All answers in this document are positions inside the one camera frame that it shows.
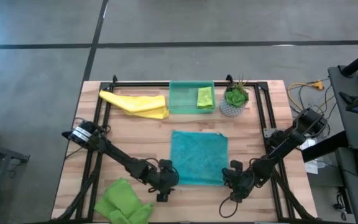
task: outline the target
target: green plastic bin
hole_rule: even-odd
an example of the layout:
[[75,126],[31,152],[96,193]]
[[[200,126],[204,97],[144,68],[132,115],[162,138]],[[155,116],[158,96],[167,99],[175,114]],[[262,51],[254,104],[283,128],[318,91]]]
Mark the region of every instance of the green plastic bin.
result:
[[[212,109],[198,109],[198,88],[212,87]],[[171,114],[203,114],[215,110],[215,88],[212,81],[171,81],[169,83],[169,111]]]

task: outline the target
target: plant pot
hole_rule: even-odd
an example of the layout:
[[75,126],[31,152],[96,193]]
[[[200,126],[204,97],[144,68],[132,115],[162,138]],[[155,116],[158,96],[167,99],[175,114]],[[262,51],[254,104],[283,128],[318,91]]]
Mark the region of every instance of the plant pot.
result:
[[244,103],[244,105],[242,105],[240,108],[236,108],[233,105],[227,104],[226,98],[223,96],[219,108],[221,109],[222,114],[228,117],[235,117],[235,116],[239,116],[242,113],[242,111],[247,106],[247,104],[248,101],[246,101],[246,103]]

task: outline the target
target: teal towel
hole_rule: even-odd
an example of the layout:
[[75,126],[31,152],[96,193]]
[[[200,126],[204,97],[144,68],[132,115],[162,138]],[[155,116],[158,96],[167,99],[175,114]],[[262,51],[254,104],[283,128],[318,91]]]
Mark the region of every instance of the teal towel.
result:
[[179,184],[223,185],[222,168],[228,167],[227,137],[219,133],[173,131],[171,161]]

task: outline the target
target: wooden table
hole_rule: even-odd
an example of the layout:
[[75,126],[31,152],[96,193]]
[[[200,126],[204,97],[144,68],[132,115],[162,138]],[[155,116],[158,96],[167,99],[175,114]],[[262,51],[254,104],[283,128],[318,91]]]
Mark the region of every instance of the wooden table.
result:
[[[286,129],[292,124],[292,116],[284,82],[281,80],[266,82],[268,82],[270,90],[277,127]],[[84,82],[76,117],[93,120],[99,85],[100,82]],[[219,104],[224,90],[224,87],[215,88],[217,104]],[[114,92],[119,95],[131,96],[165,95],[168,105],[168,87],[115,87]],[[115,146],[132,157],[168,159],[170,157],[172,130],[220,132],[229,139],[229,160],[241,161],[244,163],[244,168],[246,168],[249,159],[265,154],[257,103],[253,91],[249,91],[249,99],[250,102],[243,113],[236,118],[224,116],[217,108],[212,114],[171,114],[166,119],[155,120],[127,116],[122,110],[112,106],[109,115],[111,132],[108,134],[108,138]],[[269,116],[264,95],[262,95],[262,101],[267,126],[269,127]],[[78,145],[71,142],[67,153],[78,148]],[[86,150],[80,150],[65,161],[53,208],[53,218],[59,216],[78,193],[85,158]],[[292,151],[284,162],[292,192],[309,213],[317,216],[301,152]],[[229,196],[231,192],[229,188],[178,185],[175,187],[176,191],[170,194],[167,203],[157,203],[155,201],[156,193],[150,194],[147,192],[149,185],[142,185],[131,178],[123,166],[108,156],[103,156],[98,198],[109,185],[121,177],[129,180],[141,201],[153,203],[154,212],[149,220],[150,222],[277,221],[270,183],[266,183],[260,189],[255,188],[249,197],[239,204],[237,213],[233,217],[225,219],[219,216],[218,208],[220,203]],[[281,191],[280,200],[284,214],[287,214],[285,199]],[[84,211],[88,211],[88,202],[89,197],[85,200]],[[223,214],[230,214],[234,207],[234,202],[226,203],[223,208]],[[95,213],[94,221],[106,221],[106,219]]]

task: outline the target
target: lime green sponge cloth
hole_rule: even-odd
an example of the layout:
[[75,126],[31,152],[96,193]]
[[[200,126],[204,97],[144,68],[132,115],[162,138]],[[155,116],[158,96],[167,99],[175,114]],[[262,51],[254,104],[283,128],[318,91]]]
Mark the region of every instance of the lime green sponge cloth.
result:
[[153,212],[152,205],[143,205],[126,179],[115,181],[94,209],[113,224],[147,224]]
[[212,87],[198,88],[198,109],[213,109]]

